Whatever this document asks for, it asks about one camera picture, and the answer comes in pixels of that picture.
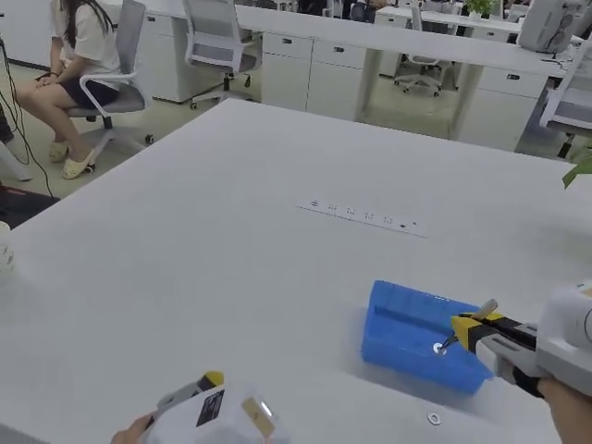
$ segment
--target blue container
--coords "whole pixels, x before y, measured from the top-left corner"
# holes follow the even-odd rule
[[[377,280],[364,326],[362,357],[377,364],[437,382],[464,393],[476,393],[493,375],[461,344],[446,354],[434,344],[452,334],[450,319],[478,307]]]

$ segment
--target black label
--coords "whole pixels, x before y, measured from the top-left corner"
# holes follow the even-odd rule
[[[224,398],[224,390],[220,390],[205,399],[196,427],[203,426],[218,417],[222,407],[222,398]]]

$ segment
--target slipper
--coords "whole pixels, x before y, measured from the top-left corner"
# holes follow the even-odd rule
[[[68,146],[65,142],[51,142],[49,145],[49,161],[59,164],[68,155]]]
[[[75,179],[84,172],[86,167],[94,159],[94,150],[91,150],[89,155],[86,156],[82,162],[74,162],[72,159],[66,159],[64,169],[62,169],[62,178],[64,179]]]

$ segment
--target hair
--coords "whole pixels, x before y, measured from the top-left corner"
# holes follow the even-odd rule
[[[115,29],[113,21],[111,21],[111,18],[96,0],[61,0],[61,8],[62,10],[66,10],[68,24],[66,26],[64,38],[72,47],[76,45],[76,11],[78,11],[78,8],[82,5],[88,5],[92,8],[96,16],[99,18],[103,33],[107,34]]]

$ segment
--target human hand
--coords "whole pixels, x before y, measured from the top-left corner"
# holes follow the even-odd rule
[[[43,86],[53,85],[56,83],[57,75],[51,74],[47,77],[43,77],[37,81],[37,88],[42,88]]]
[[[111,439],[111,444],[138,444],[151,418],[152,414],[150,413],[136,419],[127,430],[117,432]]]
[[[538,391],[551,409],[553,423],[563,444],[592,442],[592,398],[554,379],[541,379]]]

